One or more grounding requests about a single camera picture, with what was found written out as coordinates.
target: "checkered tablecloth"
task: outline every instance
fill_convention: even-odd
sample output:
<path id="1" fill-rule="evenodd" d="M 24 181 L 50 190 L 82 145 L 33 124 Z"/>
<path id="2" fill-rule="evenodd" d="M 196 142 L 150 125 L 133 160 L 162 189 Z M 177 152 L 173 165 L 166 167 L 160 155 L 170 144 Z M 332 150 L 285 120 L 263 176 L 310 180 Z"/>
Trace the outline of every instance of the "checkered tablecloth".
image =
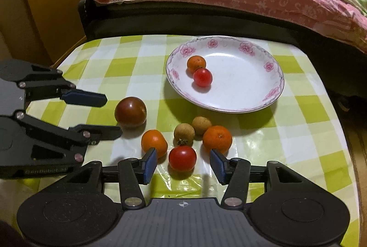
<path id="1" fill-rule="evenodd" d="M 145 130 L 158 129 L 173 148 L 173 130 L 203 115 L 231 130 L 234 140 L 228 158 L 248 159 L 264 166 L 278 160 L 341 198 L 349 208 L 351 223 L 344 247 L 359 242 L 359 202 L 352 161 L 335 110 L 314 67 L 298 48 L 280 43 L 249 39 L 277 59 L 285 74 L 285 88 L 276 103 L 254 113 L 233 115 L 201 109 L 181 98 L 166 80 L 169 54 L 190 36 L 148 35 L 100 39 L 78 47 L 61 64 L 65 79 L 87 91 L 102 92 L 108 102 L 103 108 L 66 105 L 58 99 L 31 104 L 28 114 L 63 128 L 79 123 L 116 125 L 114 109 L 127 96 L 141 98 L 147 107 L 146 126 L 125 132 L 111 142 L 88 148 L 85 162 L 100 160 L 116 165 L 126 157 L 141 157 L 140 139 Z M 197 198 L 215 196 L 225 187 L 210 170 L 201 142 L 193 146 L 198 161 L 191 177 L 182 179 L 168 170 L 168 160 L 158 165 L 149 197 Z M 15 213 L 31 194 L 55 178 L 2 181 L 0 218 L 16 227 Z M 250 184 L 248 201 L 264 192 L 263 184 Z M 117 184 L 107 184 L 105 193 L 119 201 Z"/>

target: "blue gripper pad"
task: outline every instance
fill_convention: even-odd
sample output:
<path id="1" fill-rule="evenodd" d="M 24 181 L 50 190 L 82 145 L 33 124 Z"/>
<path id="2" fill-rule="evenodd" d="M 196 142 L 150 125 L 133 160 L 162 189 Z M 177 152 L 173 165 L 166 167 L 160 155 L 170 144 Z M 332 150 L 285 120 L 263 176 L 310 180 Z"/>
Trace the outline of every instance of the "blue gripper pad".
<path id="1" fill-rule="evenodd" d="M 150 183 L 154 171 L 156 170 L 157 164 L 158 164 L 158 154 L 157 150 L 154 149 L 154 152 L 149 156 L 149 158 L 145 162 L 145 172 L 143 175 L 144 184 Z"/>
<path id="2" fill-rule="evenodd" d="M 218 157 L 218 155 L 216 153 L 214 153 L 213 150 L 210 150 L 210 155 L 209 155 L 209 161 L 210 161 L 210 166 L 215 174 L 215 176 L 218 179 L 218 182 L 221 183 L 222 185 L 226 183 L 225 180 L 225 171 L 224 171 L 224 164 L 222 159 L 220 159 Z"/>
<path id="3" fill-rule="evenodd" d="M 60 99 L 67 104 L 84 105 L 87 107 L 102 107 L 107 103 L 107 97 L 104 94 L 77 89 L 66 92 Z"/>

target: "cherry tomato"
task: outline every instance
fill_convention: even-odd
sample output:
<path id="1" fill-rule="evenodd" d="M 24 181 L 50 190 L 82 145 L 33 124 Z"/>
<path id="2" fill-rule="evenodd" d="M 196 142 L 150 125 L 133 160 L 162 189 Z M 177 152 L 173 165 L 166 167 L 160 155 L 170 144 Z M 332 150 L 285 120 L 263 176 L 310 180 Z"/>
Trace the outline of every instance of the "cherry tomato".
<path id="1" fill-rule="evenodd" d="M 196 163 L 196 152 L 190 146 L 177 146 L 170 151 L 168 162 L 178 172 L 191 171 Z"/>
<path id="2" fill-rule="evenodd" d="M 202 88 L 208 87 L 213 81 L 211 72 L 206 68 L 199 68 L 194 72 L 194 82 Z"/>

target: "black gripper arm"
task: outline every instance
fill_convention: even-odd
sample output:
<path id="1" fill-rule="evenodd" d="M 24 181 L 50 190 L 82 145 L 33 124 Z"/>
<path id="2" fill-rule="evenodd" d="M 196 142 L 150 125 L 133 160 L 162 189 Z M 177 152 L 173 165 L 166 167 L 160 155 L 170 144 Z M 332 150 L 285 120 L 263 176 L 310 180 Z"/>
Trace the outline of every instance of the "black gripper arm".
<path id="1" fill-rule="evenodd" d="M 119 183 L 122 208 L 140 209 L 145 206 L 145 201 L 139 184 L 149 184 L 157 161 L 155 148 L 150 148 L 142 159 L 124 159 L 117 166 L 102 167 L 102 162 L 92 161 L 48 186 L 43 192 L 103 193 L 105 183 Z"/>
<path id="2" fill-rule="evenodd" d="M 75 84 L 62 77 L 61 70 L 21 60 L 2 61 L 0 79 L 13 82 L 24 90 L 25 103 L 51 98 L 60 98 L 67 104 L 90 107 L 102 107 L 107 103 L 104 94 L 76 89 Z"/>
<path id="3" fill-rule="evenodd" d="M 88 145 L 121 135 L 118 126 L 82 124 L 66 130 L 23 112 L 0 116 L 0 178 L 70 173 L 84 162 Z"/>

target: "crosshair marking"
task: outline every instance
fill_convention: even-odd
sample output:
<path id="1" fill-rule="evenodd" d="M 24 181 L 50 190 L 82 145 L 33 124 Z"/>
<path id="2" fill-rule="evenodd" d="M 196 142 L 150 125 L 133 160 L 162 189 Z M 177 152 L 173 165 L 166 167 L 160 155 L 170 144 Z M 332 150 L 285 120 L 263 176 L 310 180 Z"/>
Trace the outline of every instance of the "crosshair marking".
<path id="1" fill-rule="evenodd" d="M 184 208 L 184 207 L 187 207 L 189 203 L 187 203 L 186 201 L 181 201 L 178 205 Z"/>

